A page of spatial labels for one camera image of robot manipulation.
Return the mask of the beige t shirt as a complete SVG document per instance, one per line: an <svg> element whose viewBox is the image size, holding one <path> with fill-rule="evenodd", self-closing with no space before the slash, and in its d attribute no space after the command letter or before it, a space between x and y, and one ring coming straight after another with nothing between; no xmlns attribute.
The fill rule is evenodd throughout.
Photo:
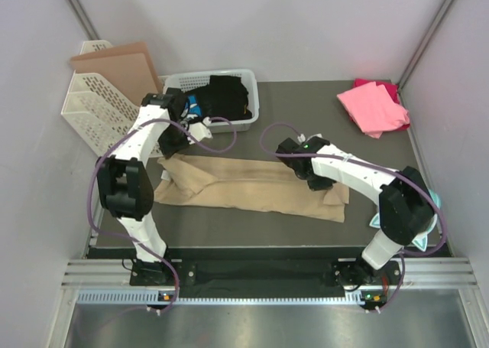
<svg viewBox="0 0 489 348"><path fill-rule="evenodd" d="M312 191L307 182L276 161L176 154L157 163L166 175L154 190L156 203L345 221L348 187L334 184L328 190Z"/></svg>

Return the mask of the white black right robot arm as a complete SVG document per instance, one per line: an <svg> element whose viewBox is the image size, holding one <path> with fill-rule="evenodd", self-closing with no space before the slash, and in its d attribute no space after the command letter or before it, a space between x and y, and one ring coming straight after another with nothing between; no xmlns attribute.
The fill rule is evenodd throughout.
<svg viewBox="0 0 489 348"><path fill-rule="evenodd" d="M427 188L420 172L402 171L361 160L320 136L301 143L282 141L277 157L311 190L343 184L377 206L372 218L377 232L353 265L339 273L354 285L372 284L384 275L384 266L405 247L414 244L425 252L428 235L438 222L439 200Z"/></svg>

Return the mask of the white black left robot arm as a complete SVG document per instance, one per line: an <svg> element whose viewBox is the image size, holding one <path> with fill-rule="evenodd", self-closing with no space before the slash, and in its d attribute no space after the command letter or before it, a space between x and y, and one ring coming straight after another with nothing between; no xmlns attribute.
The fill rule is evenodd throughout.
<svg viewBox="0 0 489 348"><path fill-rule="evenodd" d="M130 132L106 159L97 174L102 207L126 229L136 249L137 259L148 262L147 275L157 284L167 283L173 266L162 259L167 244L159 236L151 215L154 190L146 164L155 148L165 158L189 147L185 133L166 122L145 125L152 119L169 119L185 129L189 103L180 89L170 88L164 94L148 93L141 103Z"/></svg>

